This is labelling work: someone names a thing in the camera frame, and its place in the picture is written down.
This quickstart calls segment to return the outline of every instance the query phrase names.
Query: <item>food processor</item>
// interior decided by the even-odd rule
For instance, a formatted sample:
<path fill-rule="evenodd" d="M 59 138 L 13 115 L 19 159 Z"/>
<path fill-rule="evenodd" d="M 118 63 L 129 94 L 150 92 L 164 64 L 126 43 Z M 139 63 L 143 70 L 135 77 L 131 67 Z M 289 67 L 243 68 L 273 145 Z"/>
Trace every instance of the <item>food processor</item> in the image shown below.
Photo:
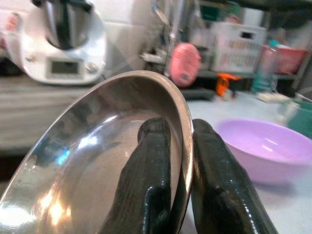
<path fill-rule="evenodd" d="M 25 72 L 47 84 L 89 84 L 106 63 L 106 33 L 87 0 L 32 0 L 21 32 Z"/>

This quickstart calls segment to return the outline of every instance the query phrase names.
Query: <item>white countertop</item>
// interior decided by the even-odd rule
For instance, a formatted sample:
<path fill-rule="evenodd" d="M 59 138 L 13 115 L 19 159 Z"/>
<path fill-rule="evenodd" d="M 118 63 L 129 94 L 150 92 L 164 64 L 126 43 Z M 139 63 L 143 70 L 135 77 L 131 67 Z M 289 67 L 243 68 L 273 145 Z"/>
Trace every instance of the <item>white countertop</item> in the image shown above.
<path fill-rule="evenodd" d="M 264 103 L 254 96 L 238 93 L 236 99 L 188 102 L 192 118 L 201 118 L 215 127 L 225 119 L 245 117 L 278 123 L 280 104 Z M 312 168 L 300 179 L 284 186 L 255 184 L 259 197 L 279 234 L 312 234 Z M 183 234 L 195 234 L 192 203 L 182 226 Z"/>

